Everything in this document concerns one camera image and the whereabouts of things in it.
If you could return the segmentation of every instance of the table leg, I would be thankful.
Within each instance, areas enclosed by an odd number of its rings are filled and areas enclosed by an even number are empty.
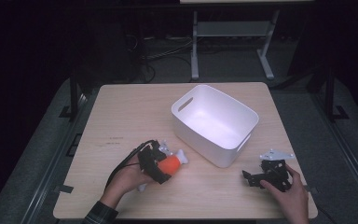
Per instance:
[[[267,60],[267,50],[269,49],[269,43],[271,42],[272,35],[274,34],[275,24],[277,22],[280,10],[276,10],[274,15],[272,16],[272,20],[269,23],[267,34],[266,34],[266,42],[262,49],[257,50],[258,58],[260,59],[261,65],[263,66],[264,73],[268,79],[274,79],[274,75],[272,73],[271,68],[269,67],[269,61]]]
[[[193,50],[191,52],[191,79],[199,79],[199,59],[197,57],[197,11],[194,12],[193,20]]]

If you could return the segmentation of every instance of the white plastic bin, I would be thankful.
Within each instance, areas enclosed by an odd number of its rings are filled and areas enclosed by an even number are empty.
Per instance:
[[[257,114],[227,94],[198,85],[172,105],[175,134],[218,167],[228,167],[243,150]]]

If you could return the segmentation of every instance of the orange object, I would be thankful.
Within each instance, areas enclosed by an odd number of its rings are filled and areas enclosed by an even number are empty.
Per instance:
[[[162,173],[167,175],[174,175],[179,170],[181,162],[176,156],[169,156],[165,160],[158,163],[158,168]]]

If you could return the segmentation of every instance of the orange toy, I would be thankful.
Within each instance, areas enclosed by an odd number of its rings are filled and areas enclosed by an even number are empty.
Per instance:
[[[176,155],[169,156],[165,160],[158,163],[158,168],[162,173],[167,175],[174,175],[179,170],[181,164],[188,163],[188,159],[182,149],[176,153]]]

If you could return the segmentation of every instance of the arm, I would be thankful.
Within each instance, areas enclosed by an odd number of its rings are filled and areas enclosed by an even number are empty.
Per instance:
[[[116,209],[118,202],[125,193],[153,180],[150,176],[142,173],[136,155],[127,164],[128,166],[118,171],[113,177],[100,199],[101,203],[113,209]]]
[[[292,224],[308,224],[308,193],[301,183],[300,174],[286,164],[287,171],[293,178],[292,187],[281,192],[266,180],[260,184],[278,201],[283,214]]]
[[[119,170],[110,184],[106,187],[103,196],[83,220],[83,224],[113,223],[118,212],[115,210],[120,199],[127,192],[141,184],[152,181],[152,178],[141,172],[138,157],[135,155],[127,163],[128,166]]]

